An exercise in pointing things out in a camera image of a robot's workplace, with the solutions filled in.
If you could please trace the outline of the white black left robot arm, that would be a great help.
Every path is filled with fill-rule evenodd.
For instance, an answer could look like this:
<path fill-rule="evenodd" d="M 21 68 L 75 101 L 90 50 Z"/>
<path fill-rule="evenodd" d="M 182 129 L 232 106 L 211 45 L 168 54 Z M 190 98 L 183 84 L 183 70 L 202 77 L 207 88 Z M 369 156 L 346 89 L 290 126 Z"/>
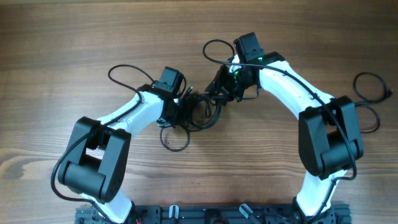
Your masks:
<path fill-rule="evenodd" d="M 80 118 L 68 146 L 53 168 L 50 185 L 68 187 L 87 208 L 77 210 L 76 223 L 140 223 L 135 204 L 121 190 L 131 140 L 147 125 L 161 128 L 177 125 L 178 99 L 187 81 L 178 70 L 165 67 L 158 80 L 136 89 L 134 98 L 115 112 L 99 119 Z"/>

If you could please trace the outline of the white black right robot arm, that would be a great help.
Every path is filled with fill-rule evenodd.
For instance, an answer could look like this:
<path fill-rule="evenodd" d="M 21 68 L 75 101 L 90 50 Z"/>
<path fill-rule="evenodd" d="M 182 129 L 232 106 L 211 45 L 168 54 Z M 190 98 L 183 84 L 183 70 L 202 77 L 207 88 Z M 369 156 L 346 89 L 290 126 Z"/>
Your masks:
<path fill-rule="evenodd" d="M 222 63 L 215 88 L 238 101 L 257 85 L 298 119 L 298 153 L 306 170 L 294 198 L 291 223 L 351 223 L 349 206 L 331 203 L 341 181 L 354 180 L 364 146 L 356 107 L 347 96 L 324 93 L 292 70 L 278 52 L 265 53 L 256 34 L 234 40 L 233 57 Z"/>

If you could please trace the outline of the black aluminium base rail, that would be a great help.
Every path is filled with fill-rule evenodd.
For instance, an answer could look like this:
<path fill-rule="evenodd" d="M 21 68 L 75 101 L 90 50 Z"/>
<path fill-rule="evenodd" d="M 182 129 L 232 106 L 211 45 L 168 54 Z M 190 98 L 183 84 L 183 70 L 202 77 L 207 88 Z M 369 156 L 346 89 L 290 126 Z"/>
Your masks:
<path fill-rule="evenodd" d="M 265 206 L 240 207 L 170 207 L 136 206 L 132 217 L 125 223 L 307 223 L 304 216 L 292 204 L 270 204 Z M 324 215 L 313 223 L 350 224 L 351 212 L 348 204 L 332 205 Z M 109 223 L 94 207 L 76 209 L 74 223 Z"/>

